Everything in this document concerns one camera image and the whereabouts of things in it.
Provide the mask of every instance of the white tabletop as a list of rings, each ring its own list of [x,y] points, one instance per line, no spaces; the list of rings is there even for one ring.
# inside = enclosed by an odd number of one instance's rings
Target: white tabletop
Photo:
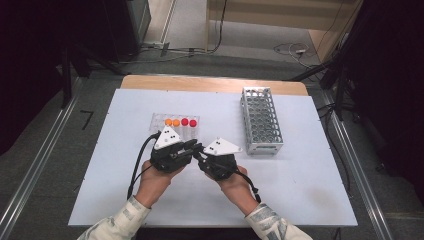
[[[245,148],[240,94],[124,90],[115,92],[69,225],[115,214],[153,113],[200,116],[199,140],[222,137]],[[273,95],[284,146],[276,156],[236,154],[266,202],[295,225],[356,226],[357,221],[311,97]],[[142,160],[150,157],[152,144]],[[246,227],[243,214],[193,159],[146,219],[156,227]]]

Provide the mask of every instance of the person's left hand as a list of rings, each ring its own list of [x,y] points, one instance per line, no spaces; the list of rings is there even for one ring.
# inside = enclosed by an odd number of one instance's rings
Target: person's left hand
[[[142,166],[142,171],[151,166],[149,160],[145,161]],[[135,199],[146,208],[151,208],[156,203],[160,196],[165,192],[166,188],[171,184],[172,178],[180,173],[184,167],[172,173],[164,173],[158,171],[155,167],[150,167],[141,175],[140,187]]]

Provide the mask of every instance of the person's right hand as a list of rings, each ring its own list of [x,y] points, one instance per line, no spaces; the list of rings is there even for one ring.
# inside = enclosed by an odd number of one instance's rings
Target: person's right hand
[[[239,171],[247,175],[247,170],[237,166]],[[225,196],[234,203],[245,216],[249,215],[257,206],[258,202],[253,198],[249,184],[243,177],[233,173],[230,178],[217,182]]]

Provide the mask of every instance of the white sleeve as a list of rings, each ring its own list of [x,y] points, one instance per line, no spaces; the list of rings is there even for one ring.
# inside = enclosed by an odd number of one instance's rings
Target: white sleeve
[[[129,240],[143,224],[151,209],[141,205],[133,196],[113,217],[105,218],[87,229],[78,240]]]
[[[259,204],[246,221],[261,239],[266,240],[311,240],[312,238],[296,226],[278,216],[265,203]]]

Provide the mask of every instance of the hand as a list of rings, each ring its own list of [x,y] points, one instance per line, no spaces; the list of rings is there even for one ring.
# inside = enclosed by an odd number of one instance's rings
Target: hand
[[[247,175],[247,170],[242,166],[237,166],[239,171]],[[258,202],[250,192],[249,184],[243,177],[233,173],[230,178],[218,181],[221,191],[234,203],[245,216],[249,215],[258,206]]]
[[[150,167],[149,160],[143,163],[142,171]],[[158,171],[154,167],[150,167],[141,175],[140,187],[138,188],[135,199],[146,208],[151,208],[156,203],[160,196],[165,192],[166,188],[171,184],[172,178],[180,173],[184,167],[172,173],[164,173]]]

